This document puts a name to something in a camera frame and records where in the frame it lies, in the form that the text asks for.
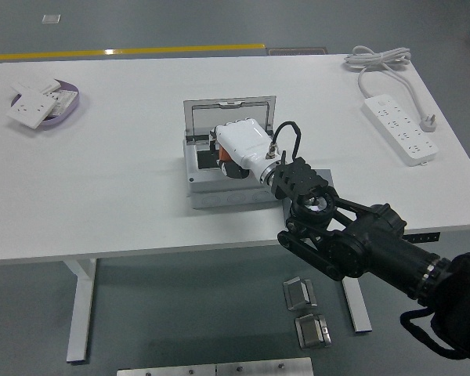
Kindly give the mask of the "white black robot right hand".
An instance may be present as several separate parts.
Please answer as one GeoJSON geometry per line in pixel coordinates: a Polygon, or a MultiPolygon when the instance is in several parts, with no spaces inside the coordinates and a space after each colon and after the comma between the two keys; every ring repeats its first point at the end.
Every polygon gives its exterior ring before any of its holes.
{"type": "Polygon", "coordinates": [[[219,145],[218,166],[231,179],[245,179],[252,173],[267,184],[280,163],[276,142],[253,118],[218,125],[210,131],[209,140],[212,152],[219,145]]]}

